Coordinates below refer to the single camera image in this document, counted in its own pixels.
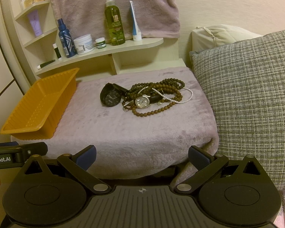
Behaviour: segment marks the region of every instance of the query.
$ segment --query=watch face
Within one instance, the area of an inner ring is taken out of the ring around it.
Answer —
[[[122,97],[120,96],[118,92],[112,91],[108,93],[108,95],[104,98],[104,102],[106,106],[113,107],[113,106],[118,105],[121,99]]]
[[[135,100],[135,104],[136,104],[137,108],[144,109],[144,108],[147,108],[149,106],[150,101],[147,97],[141,96]]]

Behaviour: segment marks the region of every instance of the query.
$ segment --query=silver screw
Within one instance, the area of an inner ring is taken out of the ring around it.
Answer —
[[[107,184],[99,183],[99,184],[94,185],[93,188],[94,188],[96,191],[106,191],[109,187],[108,187]]]
[[[178,184],[176,187],[179,191],[189,191],[191,189],[191,186],[186,183]]]

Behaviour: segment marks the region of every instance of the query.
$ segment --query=orange basket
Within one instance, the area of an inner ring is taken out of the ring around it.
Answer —
[[[74,68],[36,81],[20,100],[1,134],[21,140],[50,139],[76,90]]]

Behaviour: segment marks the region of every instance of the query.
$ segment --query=purple tube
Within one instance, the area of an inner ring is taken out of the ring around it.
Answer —
[[[38,16],[38,10],[34,10],[33,12],[30,12],[28,14],[28,19],[32,25],[32,28],[34,30],[35,36],[38,37],[42,34],[39,16]]]

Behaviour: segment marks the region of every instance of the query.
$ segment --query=blue spray bottle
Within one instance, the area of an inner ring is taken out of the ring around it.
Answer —
[[[72,57],[77,54],[73,39],[70,35],[69,29],[67,29],[66,25],[63,23],[63,19],[58,20],[58,28],[59,28],[59,38],[66,54],[66,57]]]

